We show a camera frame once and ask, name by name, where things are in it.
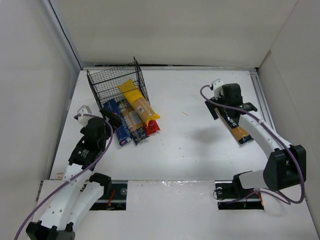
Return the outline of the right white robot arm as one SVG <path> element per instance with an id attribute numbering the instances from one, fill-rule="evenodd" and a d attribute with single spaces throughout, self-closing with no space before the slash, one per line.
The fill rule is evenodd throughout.
<path id="1" fill-rule="evenodd" d="M 213 97 L 205 104 L 214 119 L 222 118 L 231 129 L 246 132 L 265 154 L 265 165 L 234 176 L 239 189 L 268 189 L 278 192 L 299 185 L 305 187 L 307 153 L 302 145 L 293 145 L 273 130 L 251 102 L 244 102 L 237 83 L 217 79 L 208 85 Z"/>

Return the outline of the blue patterned spaghetti bag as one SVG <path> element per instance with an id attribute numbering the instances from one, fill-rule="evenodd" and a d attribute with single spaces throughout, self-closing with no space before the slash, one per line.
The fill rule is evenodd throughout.
<path id="1" fill-rule="evenodd" d="M 148 138 L 148 135 L 139 115 L 124 99 L 118 101 L 117 104 L 134 143 L 136 145 L 140 144 Z"/>

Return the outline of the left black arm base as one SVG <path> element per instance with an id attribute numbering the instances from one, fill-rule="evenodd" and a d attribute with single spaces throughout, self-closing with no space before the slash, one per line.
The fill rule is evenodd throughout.
<path id="1" fill-rule="evenodd" d="M 127 206 L 128 181 L 113 180 L 111 190 L 104 193 L 90 211 L 125 211 Z"/>

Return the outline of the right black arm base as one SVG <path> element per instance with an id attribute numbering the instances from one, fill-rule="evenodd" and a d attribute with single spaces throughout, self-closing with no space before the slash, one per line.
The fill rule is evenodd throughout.
<path id="1" fill-rule="evenodd" d="M 231 180 L 215 181 L 213 197 L 217 200 L 218 210 L 264 210 L 260 193 L 252 189 L 240 189 Z"/>

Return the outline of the red spaghetti bag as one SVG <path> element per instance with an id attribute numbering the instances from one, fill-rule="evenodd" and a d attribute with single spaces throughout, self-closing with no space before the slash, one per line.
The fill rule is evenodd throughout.
<path id="1" fill-rule="evenodd" d="M 143 127 L 145 129 L 145 132 L 148 136 L 156 133 L 157 131 L 160 131 L 160 127 L 158 126 L 157 122 L 155 120 L 150 120 L 148 124 L 145 122 L 142 123 Z"/>

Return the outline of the yellow spaghetti bag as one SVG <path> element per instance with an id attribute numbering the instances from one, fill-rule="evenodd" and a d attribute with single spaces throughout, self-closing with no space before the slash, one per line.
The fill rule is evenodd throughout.
<path id="1" fill-rule="evenodd" d="M 156 121 L 160 119 L 160 115 L 157 114 L 146 98 L 142 95 L 140 89 L 134 84 L 132 79 L 127 80 L 123 84 L 117 86 L 130 106 L 136 111 L 143 123 L 149 125 L 150 121 Z"/>

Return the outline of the blue Barilla spaghetti box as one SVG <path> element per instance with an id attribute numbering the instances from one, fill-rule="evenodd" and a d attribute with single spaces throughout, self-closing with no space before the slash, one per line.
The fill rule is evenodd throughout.
<path id="1" fill-rule="evenodd" d="M 119 145 L 123 147 L 124 145 L 128 144 L 132 140 L 132 137 L 131 137 L 129 128 L 127 127 L 126 121 L 122 116 L 118 103 L 114 98 L 112 98 L 107 102 L 105 102 L 103 104 L 103 107 L 119 116 L 119 119 L 121 120 L 121 125 L 116 128 L 115 133 L 116 133 Z"/>

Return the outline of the dark label spaghetti bag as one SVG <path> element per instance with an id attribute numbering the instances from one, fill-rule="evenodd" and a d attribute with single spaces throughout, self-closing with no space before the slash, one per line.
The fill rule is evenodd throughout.
<path id="1" fill-rule="evenodd" d="M 246 130 L 240 127 L 231 117 L 229 117 L 223 108 L 217 107 L 215 112 L 225 123 L 226 127 L 239 145 L 246 144 L 253 140 L 252 136 Z"/>

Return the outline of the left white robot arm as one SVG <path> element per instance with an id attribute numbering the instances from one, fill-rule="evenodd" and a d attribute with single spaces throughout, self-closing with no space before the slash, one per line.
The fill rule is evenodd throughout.
<path id="1" fill-rule="evenodd" d="M 51 203 L 36 222 L 30 222 L 26 234 L 31 240 L 73 240 L 75 228 L 93 204 L 110 192 L 111 177 L 94 171 L 111 145 L 114 132 L 122 125 L 120 116 L 102 108 L 102 116 L 79 110 L 74 117 L 83 122 L 81 139 L 75 145 L 62 178 L 62 184 L 47 196 Z"/>

